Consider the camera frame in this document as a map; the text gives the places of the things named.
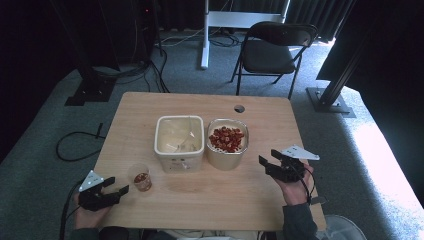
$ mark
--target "wooden table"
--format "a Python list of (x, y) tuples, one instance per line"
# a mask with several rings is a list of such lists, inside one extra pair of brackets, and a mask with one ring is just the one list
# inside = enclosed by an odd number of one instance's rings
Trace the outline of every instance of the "wooden table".
[[(243, 113), (234, 111), (242, 105)], [(205, 128), (215, 118), (243, 121), (249, 147), (232, 171), (212, 167), (204, 154), (196, 173), (167, 174), (153, 150), (156, 122), (165, 115), (198, 115)], [(270, 97), (126, 93), (116, 112), (94, 171), (116, 177), (106, 188), (130, 184), (104, 226), (197, 230), (281, 230), (283, 195), (258, 163), (258, 155), (278, 164), (270, 150), (302, 146), (289, 100)], [(128, 180), (128, 169), (139, 162), (150, 168), (153, 186), (139, 192)], [(325, 229), (321, 205), (311, 207), (319, 229)]]

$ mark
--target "gray carpet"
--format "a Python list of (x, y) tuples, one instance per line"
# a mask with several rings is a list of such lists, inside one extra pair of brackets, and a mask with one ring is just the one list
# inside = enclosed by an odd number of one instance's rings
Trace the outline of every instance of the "gray carpet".
[[(209, 68), (201, 70), (201, 47), (199, 41), (164, 46), (168, 58), (163, 79), (168, 89), (173, 93), (234, 95), (236, 83), (228, 80), (239, 48), (211, 45)], [(347, 217), (368, 239), (420, 239), (424, 235), (423, 209), (360, 94), (348, 88), (342, 91), (356, 118), (314, 111), (305, 89), (327, 86), (328, 82), (315, 78), (330, 49), (331, 45), (317, 42), (305, 52), (291, 100), (305, 148), (321, 156), (320, 161), (311, 165), (315, 168), (318, 193), (328, 199), (323, 205), (324, 213)], [(152, 60), (160, 68), (164, 57), (155, 49)], [(272, 85), (272, 79), (245, 78), (240, 94), (287, 97), (290, 79), (290, 75), (285, 76)], [(56, 143), (73, 131), (95, 134), (100, 123), (100, 135), (106, 136), (123, 93), (160, 91), (157, 75), (149, 68), (145, 75), (119, 79), (109, 102), (65, 107), (80, 81), (78, 72), (73, 71), (57, 84), (0, 165), (2, 240), (57, 239), (68, 191), (94, 167), (98, 155), (64, 162), (55, 153)], [(102, 139), (73, 135), (61, 143), (59, 150), (63, 156), (77, 158), (100, 149), (102, 143)], [(72, 220), (71, 217), (68, 221), (67, 234), (72, 229)], [(136, 230), (131, 232), (135, 239)]]

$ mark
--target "hole in table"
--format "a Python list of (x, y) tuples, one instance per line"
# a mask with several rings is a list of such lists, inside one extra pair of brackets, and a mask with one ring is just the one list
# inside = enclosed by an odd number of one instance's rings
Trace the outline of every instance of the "hole in table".
[(245, 108), (242, 105), (235, 105), (234, 106), (234, 111), (238, 112), (238, 113), (242, 113), (244, 112)]

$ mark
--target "sleeve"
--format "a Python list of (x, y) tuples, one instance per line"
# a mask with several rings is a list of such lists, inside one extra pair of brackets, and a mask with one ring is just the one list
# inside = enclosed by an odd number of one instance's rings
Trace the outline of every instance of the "sleeve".
[(284, 206), (283, 235), (285, 240), (317, 240), (317, 225), (307, 203)]
[(81, 228), (71, 232), (70, 240), (99, 240), (97, 228)]

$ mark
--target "person's hand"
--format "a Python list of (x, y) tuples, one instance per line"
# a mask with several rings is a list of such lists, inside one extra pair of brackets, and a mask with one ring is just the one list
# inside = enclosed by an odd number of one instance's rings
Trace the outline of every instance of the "person's hand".
[[(314, 169), (304, 164), (305, 168), (309, 170), (311, 173), (314, 171)], [(309, 177), (311, 174), (308, 171), (305, 171), (305, 176), (303, 178), (303, 181), (306, 183), (306, 186), (309, 186)], [(285, 183), (283, 181), (280, 181), (278, 179), (275, 179), (275, 182), (280, 186), (281, 191), (283, 192), (284, 199), (288, 206), (294, 206), (298, 204), (303, 204), (307, 202), (307, 193), (306, 189), (302, 184), (302, 181), (297, 181), (294, 183)]]
[[(74, 195), (74, 201), (78, 204), (79, 193)], [(82, 207), (78, 208), (75, 212), (75, 229), (80, 228), (97, 228), (103, 218), (110, 211), (110, 207), (99, 209), (95, 212), (86, 210)]]

